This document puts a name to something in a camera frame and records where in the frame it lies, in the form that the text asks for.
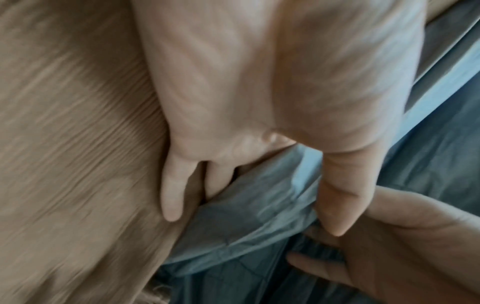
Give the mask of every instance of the pinky finger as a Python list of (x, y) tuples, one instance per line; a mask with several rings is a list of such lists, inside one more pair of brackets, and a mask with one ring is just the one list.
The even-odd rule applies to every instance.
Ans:
[(347, 266), (339, 262), (322, 261), (299, 253), (289, 253), (287, 261), (295, 268), (328, 281), (355, 287)]
[(160, 187), (160, 204), (163, 217), (174, 222), (184, 210), (185, 188), (198, 162), (187, 160), (170, 149), (163, 167)]

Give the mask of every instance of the skin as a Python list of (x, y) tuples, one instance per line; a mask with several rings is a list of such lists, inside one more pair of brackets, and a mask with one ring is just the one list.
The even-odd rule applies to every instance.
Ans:
[(320, 228), (306, 234), (339, 248), (346, 264), (298, 253), (287, 257), (290, 264), (381, 302), (480, 302), (480, 218), (442, 202), (378, 187), (344, 236)]
[(295, 142), (324, 153), (318, 217), (344, 234), (372, 200), (423, 43), (420, 0), (134, 0), (170, 127), (165, 219), (207, 162), (214, 197), (235, 168)]

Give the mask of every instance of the gray fabric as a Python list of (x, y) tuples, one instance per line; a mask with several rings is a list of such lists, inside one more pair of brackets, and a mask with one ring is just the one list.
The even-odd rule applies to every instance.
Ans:
[[(475, 204), (480, 199), (480, 104), (475, 99), (480, 76), (435, 109), (480, 71), (479, 16), (480, 2), (465, 0), (429, 25), (422, 78), (397, 137), (403, 140), (389, 153), (379, 179), (470, 212), (480, 212)], [(440, 35), (445, 26), (450, 31)], [(300, 274), (284, 261), (288, 250), (340, 258), (334, 250), (291, 237), (315, 221), (310, 205), (321, 158), (315, 150), (295, 146), (202, 206), (159, 274), (174, 286), (171, 303), (371, 303), (354, 290)]]

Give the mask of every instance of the hand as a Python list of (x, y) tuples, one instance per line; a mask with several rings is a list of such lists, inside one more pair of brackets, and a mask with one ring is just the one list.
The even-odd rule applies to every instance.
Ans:
[(324, 152), (317, 212), (343, 234), (371, 201), (423, 42), (425, 1), (134, 0), (170, 126), (160, 199), (182, 213), (237, 166), (301, 142)]
[(350, 285), (385, 303), (478, 303), (480, 218), (428, 197), (378, 187), (343, 237), (307, 235), (339, 248), (346, 264), (298, 253), (293, 266)]

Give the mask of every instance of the finger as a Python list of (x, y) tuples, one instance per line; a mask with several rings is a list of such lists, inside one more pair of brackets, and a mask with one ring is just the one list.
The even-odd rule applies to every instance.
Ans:
[(421, 194), (377, 187), (366, 215), (386, 224), (428, 228), (446, 226), (471, 214)]
[(184, 210), (185, 188), (198, 162), (187, 160), (170, 148), (161, 178), (160, 204), (163, 217), (174, 222)]
[(366, 210), (390, 145), (390, 136), (358, 151), (326, 153), (315, 209), (322, 226), (343, 235)]
[(340, 248), (340, 239), (336, 236), (331, 235), (320, 227), (310, 226), (307, 230), (305, 230), (304, 234), (312, 240), (317, 241), (321, 244), (334, 248)]
[(219, 194), (230, 184), (234, 172), (234, 166), (219, 165), (215, 162), (208, 163), (205, 177), (205, 195), (207, 200)]
[(295, 268), (328, 281), (355, 287), (347, 266), (340, 262), (316, 260), (299, 253), (289, 253), (287, 261)]

